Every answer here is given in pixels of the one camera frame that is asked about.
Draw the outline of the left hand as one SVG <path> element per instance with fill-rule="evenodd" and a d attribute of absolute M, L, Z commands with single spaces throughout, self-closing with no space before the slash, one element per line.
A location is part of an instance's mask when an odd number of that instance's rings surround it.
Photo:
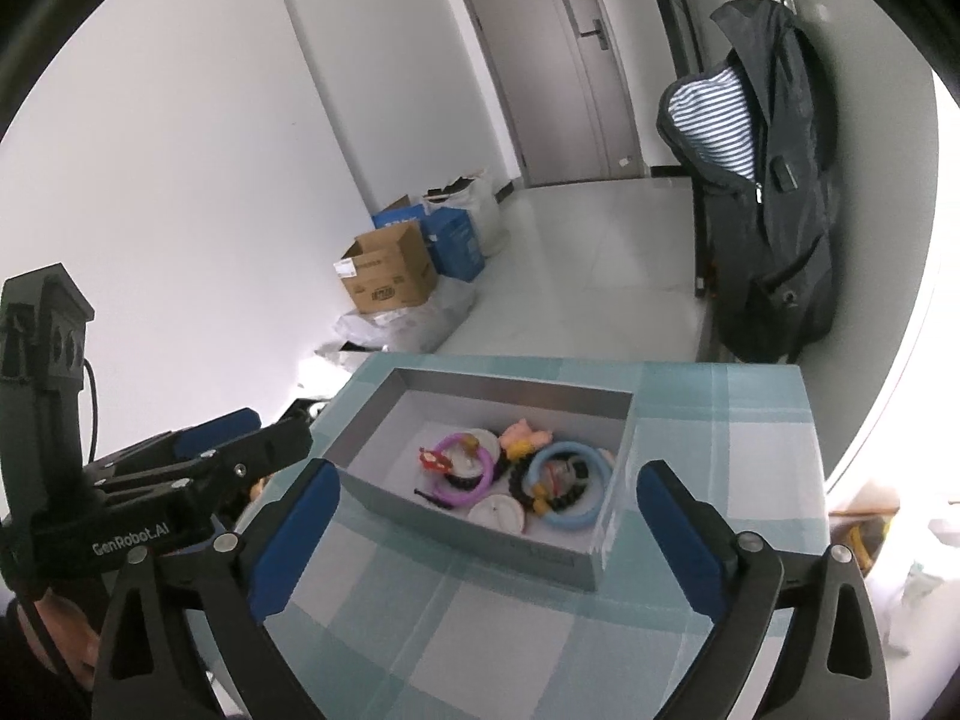
<path fill-rule="evenodd" d="M 43 598 L 26 606 L 16 603 L 14 619 L 29 651 L 49 673 L 70 674 L 78 688 L 94 688 L 101 636 L 80 606 L 47 590 Z"/>

